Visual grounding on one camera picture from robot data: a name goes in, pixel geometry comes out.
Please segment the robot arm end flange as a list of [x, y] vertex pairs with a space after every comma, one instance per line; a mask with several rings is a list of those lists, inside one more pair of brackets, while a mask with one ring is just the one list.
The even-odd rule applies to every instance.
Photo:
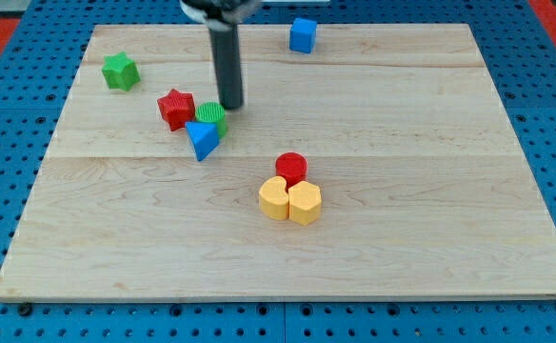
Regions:
[[183, 13], [198, 23], [240, 24], [260, 7], [261, 0], [180, 0]]

